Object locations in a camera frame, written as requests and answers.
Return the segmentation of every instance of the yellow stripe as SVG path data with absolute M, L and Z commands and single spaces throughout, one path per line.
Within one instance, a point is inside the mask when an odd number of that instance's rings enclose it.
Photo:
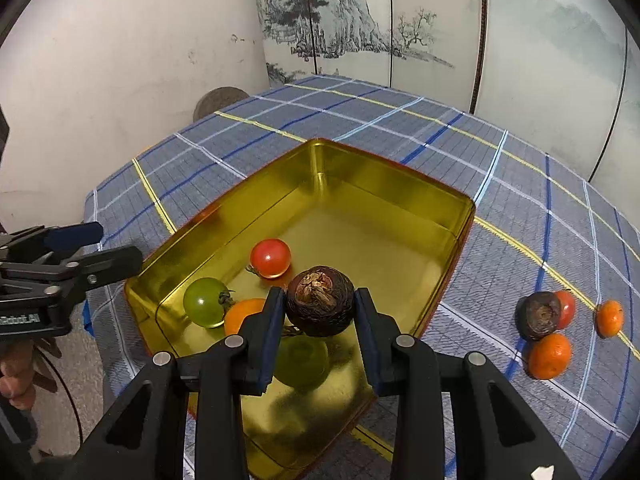
M 564 276 L 562 276 L 562 274 L 560 274 L 553 267 L 549 266 L 549 264 L 547 264 L 546 262 L 543 262 L 542 258 L 540 258 L 533 250 L 528 248 L 526 245 L 523 245 L 522 243 L 517 241 L 515 238 L 509 236 L 507 233 L 500 231 L 500 229 L 498 229 L 496 226 L 492 224 L 489 224 L 489 222 L 487 222 L 486 220 L 482 220 L 481 218 L 475 217 L 474 222 L 481 225 L 483 228 L 487 229 L 489 232 L 496 235 L 501 240 L 505 241 L 507 244 L 509 244 L 511 247 L 513 247 L 517 251 L 520 251 L 521 253 L 523 253 L 525 256 L 527 256 L 528 258 L 536 262 L 539 266 L 544 265 L 544 269 L 546 270 L 546 272 L 548 272 L 548 274 L 553 279 L 555 279 L 556 282 L 560 283 L 564 288 L 568 288 L 569 290 L 571 290 L 572 293 L 574 293 L 575 296 L 581 302 L 583 302 L 587 307 L 589 307 L 591 310 L 595 311 L 597 309 L 596 304 L 593 303 L 593 301 L 591 301 L 585 294 L 583 294 L 580 291 L 580 289 L 572 285 Z M 618 337 L 631 350 L 635 358 L 640 360 L 640 352 L 636 349 L 636 347 L 629 340 L 626 334 L 622 332 L 622 330 L 618 332 Z
M 388 442 L 382 440 L 375 433 L 371 433 L 366 428 L 358 425 L 351 430 L 351 436 L 353 438 L 358 439 L 365 446 L 371 448 L 373 451 L 382 455 L 389 462 L 392 462 L 394 459 L 394 448 Z
M 293 86 L 294 88 L 302 88 L 305 90 L 313 90 L 313 91 L 321 91 L 321 92 L 331 92 L 333 94 L 338 94 L 344 97 L 351 97 L 351 98 L 355 98 L 355 99 L 360 99 L 362 101 L 367 101 L 369 103 L 373 103 L 379 106 L 383 106 L 386 108 L 393 108 L 395 109 L 396 107 L 393 105 L 388 105 L 386 103 L 383 103 L 382 101 L 376 101 L 374 99 L 369 99 L 367 97 L 362 97 L 362 96 L 357 96 L 354 94 L 347 94 L 345 92 L 340 92 L 338 90 L 331 90 L 331 89 L 324 89 L 324 88 L 314 88 L 313 86 L 304 86 L 304 85 L 294 85 L 294 84 L 287 84 L 287 86 Z M 474 134 L 470 134 L 469 132 L 466 132 L 465 130 L 461 130 L 460 128 L 456 128 L 455 126 L 450 126 L 450 124 L 447 123 L 443 123 L 441 120 L 436 119 L 434 117 L 429 117 L 426 115 L 422 115 L 419 114 L 418 112 L 414 112 L 412 110 L 408 110 L 407 108 L 403 108 L 402 110 L 400 110 L 401 112 L 404 112 L 405 114 L 409 114 L 421 119 L 424 119 L 426 121 L 433 121 L 436 124 L 440 124 L 441 126 L 446 126 L 447 128 L 449 128 L 450 130 L 453 130 L 454 132 L 457 132 L 459 134 L 462 134 L 464 136 L 469 137 L 470 139 L 476 140 L 477 142 L 480 142 L 481 144 L 484 144 L 485 146 L 489 146 L 491 148 L 493 148 L 494 150 L 498 149 L 498 146 L 496 146 L 494 143 L 489 142 L 488 140 L 484 140 L 481 137 L 475 136 Z M 562 186 L 558 181 L 552 179 L 550 176 L 548 176 L 544 171 L 540 170 L 540 168 L 538 168 L 537 166 L 534 166 L 533 164 L 531 164 L 530 162 L 527 162 L 526 160 L 524 160 L 523 158 L 520 158 L 517 155 L 514 155 L 511 152 L 508 152 L 507 150 L 502 150 L 502 152 L 506 155 L 506 156 L 510 156 L 513 160 L 516 160 L 517 162 L 519 162 L 520 164 L 522 164 L 523 166 L 526 166 L 527 168 L 529 168 L 530 170 L 533 170 L 539 174 L 541 174 L 542 176 L 544 176 L 545 178 L 548 178 L 549 181 L 553 184 L 555 184 L 556 186 L 558 186 L 558 189 L 564 191 L 565 193 L 567 193 L 568 196 L 570 196 L 571 198 L 573 198 L 578 204 L 580 204 L 581 206 L 583 206 L 584 208 L 587 208 L 587 205 L 580 200 L 580 198 L 578 198 L 577 196 L 575 196 L 571 191 L 569 191 L 567 188 L 565 188 L 564 186 Z M 606 227 L 609 228 L 609 230 L 615 234 L 620 241 L 622 241 L 622 243 L 626 246 L 626 248 L 633 254 L 633 256 L 635 256 L 636 260 L 638 260 L 640 262 L 640 256 L 634 251 L 634 248 L 631 247 L 625 240 L 624 238 L 622 238 L 620 236 L 620 234 L 618 233 L 618 231 L 616 231 L 611 225 L 609 225 L 607 222 L 605 222 L 604 218 L 602 218 L 600 215 L 598 215 L 595 211 L 593 211 L 593 214 L 604 224 L 606 225 Z
M 220 111 L 216 111 L 215 113 L 220 117 L 231 119 L 232 121 L 238 121 L 240 123 L 245 123 L 245 124 L 252 124 L 253 126 L 257 126 L 258 128 L 262 128 L 263 130 L 267 130 L 268 132 L 280 134 L 283 137 L 288 137 L 289 139 L 297 140 L 298 142 L 306 142 L 306 139 L 303 139 L 302 137 L 296 136 L 294 134 L 290 134 L 289 132 L 284 132 L 277 128 L 272 128 L 271 126 L 267 126 L 266 124 L 259 123 L 258 121 L 252 121 L 250 119 L 245 119 L 235 115 L 225 114 L 224 112 L 220 112 Z
M 164 207 L 162 207 L 162 204 L 160 203 L 160 199 L 156 195 L 156 192 L 153 190 L 153 188 L 151 187 L 151 184 L 149 184 L 149 181 L 146 179 L 145 173 L 144 171 L 142 171 L 142 168 L 140 168 L 139 162 L 135 158 L 132 158 L 131 161 L 133 162 L 133 167 L 136 168 L 136 171 L 140 176 L 142 185 L 145 187 L 146 192 L 151 197 L 151 201 L 156 206 L 156 211 L 158 211 L 158 214 L 160 215 L 162 222 L 164 222 L 164 225 L 166 226 L 167 230 L 171 234 L 174 234 L 177 231 L 177 229 L 175 228 L 174 223 L 171 222 L 171 219 L 169 218 L 169 215 L 165 211 Z

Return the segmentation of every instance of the green cherry tomato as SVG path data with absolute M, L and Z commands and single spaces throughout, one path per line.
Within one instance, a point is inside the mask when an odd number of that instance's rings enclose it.
M 200 278 L 184 291 L 182 304 L 189 319 L 204 328 L 222 325 L 225 306 L 230 305 L 231 294 L 225 284 L 216 278 Z
M 276 357 L 273 376 L 296 390 L 317 388 L 329 374 L 329 352 L 319 337 L 296 335 L 283 337 Z

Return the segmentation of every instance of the person's hand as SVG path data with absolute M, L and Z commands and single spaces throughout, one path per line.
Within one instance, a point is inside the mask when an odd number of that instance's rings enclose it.
M 0 394 L 19 410 L 30 410 L 36 400 L 33 386 L 33 342 L 18 341 L 0 355 Z

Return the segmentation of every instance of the floor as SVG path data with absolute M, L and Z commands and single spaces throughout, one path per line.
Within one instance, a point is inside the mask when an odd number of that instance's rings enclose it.
M 84 330 L 80 306 L 72 314 L 73 331 L 57 338 L 62 358 L 47 355 L 56 366 L 74 399 L 82 432 L 86 438 L 102 416 L 102 363 L 95 340 Z M 38 370 L 47 373 L 39 364 Z M 78 426 L 64 388 L 58 384 L 55 394 L 38 388 L 31 412 L 38 427 L 36 446 L 61 456 L 78 450 Z

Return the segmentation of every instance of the blue checkered tablecloth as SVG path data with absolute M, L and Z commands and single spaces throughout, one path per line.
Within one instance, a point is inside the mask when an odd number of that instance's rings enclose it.
M 599 478 L 640 412 L 638 231 L 590 184 L 510 132 L 427 98 L 313 76 L 188 126 L 100 183 L 84 212 L 85 220 L 105 229 L 95 249 L 133 243 L 150 254 L 227 189 L 314 137 L 406 164 L 474 198 L 476 221 L 423 339 L 439 352 L 484 352 L 580 475 Z M 566 286 L 578 296 L 574 322 L 565 331 L 574 346 L 572 362 L 555 380 L 532 380 L 505 309 L 535 290 Z M 106 286 L 89 296 L 106 379 L 116 394 L 147 359 L 122 287 Z M 622 338 L 601 340 L 594 332 L 591 309 L 607 298 L 625 308 Z M 443 401 L 446 473 L 455 478 L 450 402 L 447 396 Z M 395 399 L 380 399 L 360 424 L 392 444 L 397 410 Z M 185 478 L 193 477 L 193 439 L 190 419 Z M 310 475 L 377 479 L 388 478 L 389 471 L 385 458 L 347 434 Z

